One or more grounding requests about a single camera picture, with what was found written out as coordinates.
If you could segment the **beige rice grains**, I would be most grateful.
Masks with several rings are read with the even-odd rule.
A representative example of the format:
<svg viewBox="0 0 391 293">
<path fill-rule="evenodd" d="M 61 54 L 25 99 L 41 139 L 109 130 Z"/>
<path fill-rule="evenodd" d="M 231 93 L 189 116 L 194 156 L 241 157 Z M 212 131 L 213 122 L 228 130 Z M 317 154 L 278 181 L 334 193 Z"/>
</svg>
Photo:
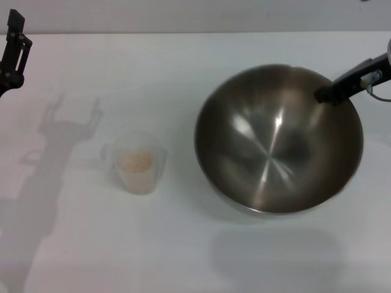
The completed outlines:
<svg viewBox="0 0 391 293">
<path fill-rule="evenodd" d="M 116 163 L 119 176 L 132 194 L 145 195 L 155 186 L 155 155 L 147 151 L 130 152 Z"/>
</svg>

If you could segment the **stainless steel mixing bowl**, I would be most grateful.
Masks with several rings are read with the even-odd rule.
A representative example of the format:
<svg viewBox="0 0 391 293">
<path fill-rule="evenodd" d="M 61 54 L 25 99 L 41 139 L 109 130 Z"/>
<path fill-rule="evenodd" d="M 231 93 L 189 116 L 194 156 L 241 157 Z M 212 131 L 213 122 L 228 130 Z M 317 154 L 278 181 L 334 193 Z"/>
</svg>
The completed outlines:
<svg viewBox="0 0 391 293">
<path fill-rule="evenodd" d="M 293 214 L 337 196 L 355 175 L 364 134 L 351 102 L 319 103 L 329 79 L 269 64 L 223 82 L 195 124 L 197 162 L 210 184 L 261 214 Z"/>
</svg>

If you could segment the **clear plastic measuring cup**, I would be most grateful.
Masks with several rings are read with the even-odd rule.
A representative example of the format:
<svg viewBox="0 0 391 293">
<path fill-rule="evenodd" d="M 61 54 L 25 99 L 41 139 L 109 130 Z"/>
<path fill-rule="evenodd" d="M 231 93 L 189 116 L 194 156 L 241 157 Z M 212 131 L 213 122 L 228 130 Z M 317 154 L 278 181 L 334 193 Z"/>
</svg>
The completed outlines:
<svg viewBox="0 0 391 293">
<path fill-rule="evenodd" d="M 138 151 L 147 151 L 155 155 L 155 186 L 151 192 L 153 193 L 163 176 L 167 159 L 167 151 L 161 146 L 155 136 L 141 131 L 125 132 L 118 136 L 112 143 L 106 144 L 102 149 L 101 155 L 105 164 L 108 164 L 108 173 L 121 185 L 122 188 L 129 192 L 125 183 L 119 176 L 116 163 L 120 156 L 126 153 Z"/>
</svg>

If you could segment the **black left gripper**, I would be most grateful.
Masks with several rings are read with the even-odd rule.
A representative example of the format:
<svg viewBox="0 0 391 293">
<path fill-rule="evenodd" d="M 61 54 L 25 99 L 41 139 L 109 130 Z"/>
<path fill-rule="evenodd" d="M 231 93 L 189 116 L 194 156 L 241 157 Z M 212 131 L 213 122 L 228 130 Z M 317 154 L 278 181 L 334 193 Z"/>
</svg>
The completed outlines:
<svg viewBox="0 0 391 293">
<path fill-rule="evenodd" d="M 16 9 L 10 9 L 7 43 L 0 62 L 0 97 L 24 84 L 24 69 L 32 46 L 32 41 L 23 34 L 24 23 L 25 18 Z"/>
</svg>

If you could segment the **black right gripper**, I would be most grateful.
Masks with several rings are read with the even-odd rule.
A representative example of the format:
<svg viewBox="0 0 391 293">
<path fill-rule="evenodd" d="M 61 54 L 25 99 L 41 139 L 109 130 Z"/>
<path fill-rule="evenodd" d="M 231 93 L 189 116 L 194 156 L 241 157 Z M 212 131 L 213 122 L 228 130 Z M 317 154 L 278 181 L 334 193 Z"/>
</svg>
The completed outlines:
<svg viewBox="0 0 391 293">
<path fill-rule="evenodd" d="M 319 88 L 314 96 L 319 103 L 337 106 L 355 94 L 366 91 L 376 100 L 385 100 L 373 93 L 373 87 L 391 81 L 391 62 L 385 53 L 374 59 L 368 59 L 330 85 Z"/>
</svg>

